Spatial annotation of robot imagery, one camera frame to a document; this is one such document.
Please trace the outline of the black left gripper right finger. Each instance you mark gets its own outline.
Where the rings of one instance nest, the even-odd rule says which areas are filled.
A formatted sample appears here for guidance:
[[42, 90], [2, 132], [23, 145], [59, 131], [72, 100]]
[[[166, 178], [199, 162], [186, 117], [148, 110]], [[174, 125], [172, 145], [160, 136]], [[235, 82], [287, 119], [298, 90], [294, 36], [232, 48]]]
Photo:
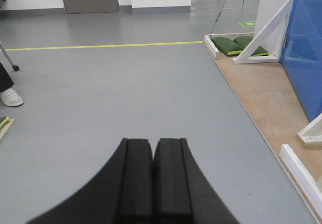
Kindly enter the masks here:
[[155, 223], [238, 223], [185, 138], [162, 138], [154, 155]]

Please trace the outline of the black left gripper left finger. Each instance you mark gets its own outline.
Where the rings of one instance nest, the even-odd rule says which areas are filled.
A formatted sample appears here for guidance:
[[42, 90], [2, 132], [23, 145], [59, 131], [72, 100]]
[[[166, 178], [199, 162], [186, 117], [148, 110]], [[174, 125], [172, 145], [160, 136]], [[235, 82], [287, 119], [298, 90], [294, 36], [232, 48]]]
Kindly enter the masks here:
[[30, 223], [151, 223], [152, 152], [147, 139], [127, 139], [75, 194]]

